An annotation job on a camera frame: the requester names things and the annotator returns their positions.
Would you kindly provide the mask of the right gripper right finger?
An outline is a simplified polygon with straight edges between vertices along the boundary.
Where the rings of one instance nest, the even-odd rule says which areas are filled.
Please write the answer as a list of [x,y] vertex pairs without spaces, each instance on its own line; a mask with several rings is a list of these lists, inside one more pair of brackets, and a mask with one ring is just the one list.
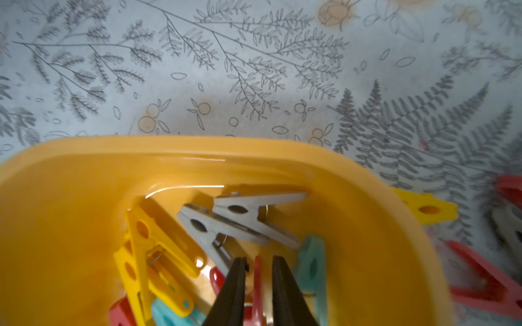
[[272,263],[272,306],[274,326],[318,326],[285,258]]

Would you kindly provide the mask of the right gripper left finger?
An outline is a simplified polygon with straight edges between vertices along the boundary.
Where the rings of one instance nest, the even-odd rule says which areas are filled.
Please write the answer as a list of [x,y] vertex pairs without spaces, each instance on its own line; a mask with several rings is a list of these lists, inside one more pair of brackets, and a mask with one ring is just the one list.
[[246,258],[236,258],[203,326],[242,326],[246,294]]

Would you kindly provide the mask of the yellow plastic storage tray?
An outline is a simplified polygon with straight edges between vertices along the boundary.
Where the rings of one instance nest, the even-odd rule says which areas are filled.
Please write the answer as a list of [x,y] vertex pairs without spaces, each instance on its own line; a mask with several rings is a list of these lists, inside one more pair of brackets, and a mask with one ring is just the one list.
[[436,252],[393,191],[305,143],[191,136],[78,137],[1,165],[1,324],[107,325],[124,294],[115,251],[141,201],[175,238],[181,206],[230,192],[301,190],[269,219],[321,236],[331,325],[452,325]]

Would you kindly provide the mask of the yellow clothespin pile top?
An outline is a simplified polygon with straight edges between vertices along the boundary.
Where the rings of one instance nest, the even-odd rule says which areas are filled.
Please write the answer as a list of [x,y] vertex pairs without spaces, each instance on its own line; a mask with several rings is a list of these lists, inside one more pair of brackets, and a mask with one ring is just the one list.
[[421,224],[432,225],[458,219],[458,205],[454,203],[439,200],[428,193],[417,194],[397,188],[392,190]]

